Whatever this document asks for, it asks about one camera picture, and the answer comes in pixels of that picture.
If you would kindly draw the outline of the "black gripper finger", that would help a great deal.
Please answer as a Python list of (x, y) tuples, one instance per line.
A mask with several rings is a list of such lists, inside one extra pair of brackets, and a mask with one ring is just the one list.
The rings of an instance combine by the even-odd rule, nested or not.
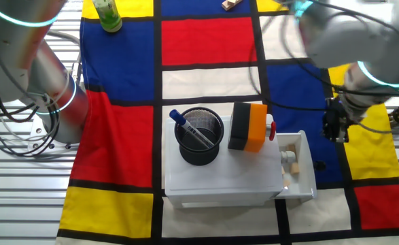
[(338, 122), (328, 123), (328, 139), (331, 142), (348, 142), (348, 127), (346, 121), (340, 120)]
[(332, 110), (324, 113), (322, 117), (322, 131), (331, 133), (334, 126), (334, 112)]

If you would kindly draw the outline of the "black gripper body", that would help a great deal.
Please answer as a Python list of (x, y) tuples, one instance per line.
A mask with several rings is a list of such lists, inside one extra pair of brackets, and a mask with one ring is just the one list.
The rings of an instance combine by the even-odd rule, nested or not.
[(326, 121), (349, 120), (349, 114), (346, 111), (343, 102), (339, 97), (330, 97), (326, 100)]

